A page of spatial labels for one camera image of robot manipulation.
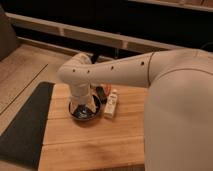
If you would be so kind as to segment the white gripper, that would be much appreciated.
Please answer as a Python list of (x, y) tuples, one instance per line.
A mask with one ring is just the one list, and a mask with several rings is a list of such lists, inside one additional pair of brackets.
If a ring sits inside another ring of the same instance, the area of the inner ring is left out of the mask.
[(71, 89), (71, 109), (76, 110), (79, 105), (85, 105), (90, 110), (95, 110), (95, 102), (89, 87), (73, 87)]

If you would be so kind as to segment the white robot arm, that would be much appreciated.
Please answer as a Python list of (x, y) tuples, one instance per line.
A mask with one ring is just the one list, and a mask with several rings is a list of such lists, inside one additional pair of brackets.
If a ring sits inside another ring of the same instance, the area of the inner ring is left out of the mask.
[(151, 52), (92, 64), (83, 54), (59, 77), (83, 102), (91, 83), (144, 87), (146, 171), (213, 171), (213, 53), (200, 49)]

